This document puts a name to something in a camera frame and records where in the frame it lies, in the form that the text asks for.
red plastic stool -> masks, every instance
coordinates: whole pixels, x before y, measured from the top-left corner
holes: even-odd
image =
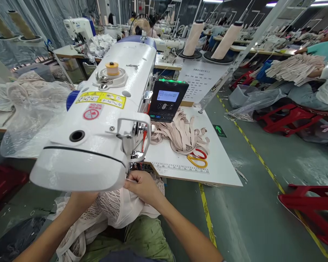
[[[246,86],[250,85],[253,82],[253,80],[255,79],[255,78],[253,78],[253,77],[250,76],[250,74],[253,73],[253,72],[254,71],[248,71],[248,72],[246,72],[244,75],[242,75],[240,78],[238,78],[236,80],[236,82],[233,83],[233,85],[231,85],[230,89],[231,90],[235,90],[235,88],[239,84],[243,84],[243,85],[246,85]]]
[[[271,116],[281,111],[282,109],[288,109],[289,114],[286,116],[278,116],[279,119],[273,121]],[[318,122],[324,116],[328,116],[328,112],[314,110],[308,107],[300,106],[295,103],[286,104],[267,113],[264,116],[257,118],[257,121],[264,120],[267,124],[263,129],[268,133],[285,132],[286,137],[290,137],[292,134],[299,132],[300,130],[307,128],[314,123]],[[300,119],[310,119],[310,122],[302,126],[296,127],[293,122]]]
[[[304,213],[322,231],[315,233],[317,237],[328,245],[328,221],[316,211],[328,210],[328,186],[296,186],[288,187],[296,190],[291,194],[279,195],[279,200],[289,209],[296,209]],[[306,196],[308,191],[314,192],[320,197]]]
[[[0,165],[0,201],[16,186],[23,185],[27,182],[27,174],[11,167]]]

digital display screen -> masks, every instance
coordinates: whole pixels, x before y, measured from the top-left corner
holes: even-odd
[[[179,92],[159,90],[157,100],[176,102],[178,96],[179,96]]]

yellow scissors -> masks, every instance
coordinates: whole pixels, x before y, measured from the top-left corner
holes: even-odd
[[[198,158],[192,157],[192,156],[190,156],[190,154],[188,154],[188,155],[187,155],[187,159],[188,159],[193,165],[195,165],[195,166],[198,167],[198,168],[206,168],[206,167],[208,166],[208,162],[206,161],[206,159],[207,159],[207,154],[204,153],[204,152],[203,152],[202,150],[200,150],[200,149],[196,149],[196,151],[201,152],[201,153],[203,154],[203,156],[196,156],[196,155],[192,152],[191,154],[192,154],[193,156],[198,157]],[[194,160],[195,160],[195,161],[202,161],[202,162],[204,162],[204,165],[203,165],[203,166],[200,166],[200,165],[196,164],[196,163],[194,162]]]

yellow floor line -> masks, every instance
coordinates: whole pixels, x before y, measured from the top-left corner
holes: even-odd
[[[225,108],[226,112],[228,112],[228,109],[225,107],[224,103],[222,102],[222,100],[220,99],[219,95],[216,95],[218,97],[218,99],[220,100],[220,103],[222,104],[222,106]],[[242,133],[244,139],[248,142],[248,144],[250,145],[250,147],[252,148],[252,150],[254,151],[254,153],[257,155],[258,159],[260,160],[260,162],[263,164],[263,166],[265,167],[265,169],[267,170],[267,172],[269,173],[270,177],[273,179],[273,181],[276,183],[276,186],[278,187],[278,189],[282,192],[282,194],[285,194],[284,189],[282,188],[281,184],[277,181],[275,175],[271,172],[271,170],[268,168],[268,166],[266,165],[265,161],[262,159],[262,157],[259,155],[259,153],[256,151],[255,147],[251,144],[251,142],[249,141],[249,139],[247,138],[247,136],[245,135],[245,133],[243,132],[243,130],[239,127],[239,125],[237,124],[237,122],[234,122],[234,124],[236,125],[236,127],[238,128],[238,130]],[[312,232],[312,230],[309,228],[309,226],[307,225],[307,223],[305,222],[304,218],[302,217],[302,215],[299,213],[299,211],[295,210],[295,214],[298,216],[298,218],[304,223],[304,226],[306,228],[306,230],[308,231],[308,233],[311,235],[312,239],[315,241],[316,245],[318,246],[318,248],[321,250],[322,254],[328,259],[328,253],[325,250],[325,248],[323,247],[322,243],[320,242],[320,240],[316,237],[316,235]]]
[[[199,183],[199,191],[200,191],[200,197],[202,198],[202,202],[203,202],[203,208],[204,208],[205,219],[207,221],[207,226],[208,226],[208,230],[209,230],[210,241],[214,244],[215,247],[217,247],[214,229],[213,229],[210,214],[209,214],[208,203],[207,203],[207,199],[205,197],[203,185],[201,183]]]

floor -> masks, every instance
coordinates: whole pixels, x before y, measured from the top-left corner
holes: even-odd
[[[230,109],[228,101],[222,102]],[[248,180],[241,178],[243,187],[204,186],[216,244],[226,261],[327,261],[304,226],[278,201],[279,189],[235,124],[225,117],[219,99],[214,98],[206,111],[212,124],[223,128],[227,137],[220,138],[221,143]],[[256,123],[237,123],[284,189],[289,183],[328,185],[325,146],[295,135],[268,134]],[[34,164],[32,159],[9,162],[26,172]],[[167,179],[165,191],[170,202],[209,237],[198,183]],[[19,221],[50,214],[60,194],[27,183],[0,212],[0,237]],[[164,220],[162,226],[176,260],[189,261]]]

